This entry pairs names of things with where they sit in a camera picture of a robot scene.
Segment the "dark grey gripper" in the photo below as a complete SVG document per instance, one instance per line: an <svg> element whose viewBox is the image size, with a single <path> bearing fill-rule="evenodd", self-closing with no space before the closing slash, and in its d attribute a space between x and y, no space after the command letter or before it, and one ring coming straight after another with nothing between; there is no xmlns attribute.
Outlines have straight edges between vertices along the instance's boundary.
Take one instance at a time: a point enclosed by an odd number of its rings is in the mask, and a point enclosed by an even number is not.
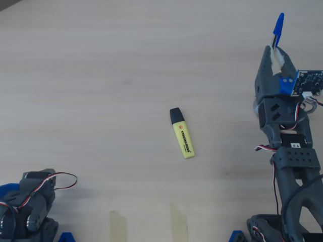
<svg viewBox="0 0 323 242"><path fill-rule="evenodd" d="M279 129L303 129L303 98L276 96L279 92L279 77L273 74L272 64L276 61L284 77L295 78L297 71L289 55L280 47L264 49L254 87L258 101L258 118L261 129L274 125Z"/></svg>

